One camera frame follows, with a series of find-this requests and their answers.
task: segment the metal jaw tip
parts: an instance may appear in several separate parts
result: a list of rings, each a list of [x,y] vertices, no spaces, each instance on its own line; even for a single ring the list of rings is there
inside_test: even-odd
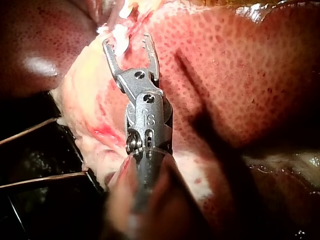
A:
[[[144,46],[143,48],[146,49],[148,59],[149,59],[149,66],[147,70],[151,75],[151,81],[153,84],[158,88],[159,87],[159,60],[156,53],[156,48],[154,41],[149,33],[144,33]],[[113,50],[114,46],[110,44],[108,39],[105,39],[102,43],[103,51],[106,56],[111,74],[113,79],[115,80],[117,86],[120,88],[122,93],[125,93],[124,87],[119,82],[118,78],[119,75],[124,73],[126,70],[122,70],[116,60],[116,55]]]

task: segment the metal pin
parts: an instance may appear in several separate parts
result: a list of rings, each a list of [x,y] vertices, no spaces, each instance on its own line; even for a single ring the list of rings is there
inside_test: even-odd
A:
[[[63,179],[70,179],[70,178],[76,178],[80,176],[86,176],[86,171],[80,171],[80,172],[74,172],[74,173],[66,173],[66,174],[60,174],[60,175],[53,175],[53,176],[46,176],[41,178],[35,178],[31,180],[25,180],[25,181],[19,181],[15,183],[10,183],[6,185],[0,186],[0,192],[1,191],[9,191],[15,188],[27,188],[32,187],[36,184],[41,183],[47,183],[55,180],[63,180]]]
[[[39,124],[37,124],[35,126],[32,126],[32,127],[28,128],[27,130],[24,130],[22,132],[19,132],[19,133],[13,135],[13,136],[10,136],[10,137],[8,137],[6,139],[1,140],[0,141],[0,145],[8,143],[8,142],[10,142],[12,140],[15,140],[17,138],[20,138],[20,137],[22,137],[22,136],[24,136],[24,135],[26,135],[28,133],[31,133],[31,132],[33,132],[33,131],[35,131],[35,130],[37,130],[37,129],[45,126],[45,125],[48,125],[48,124],[56,122],[56,121],[57,121],[57,118],[50,118],[50,119],[48,119],[46,121],[43,121],[43,122],[41,122],[41,123],[39,123]]]

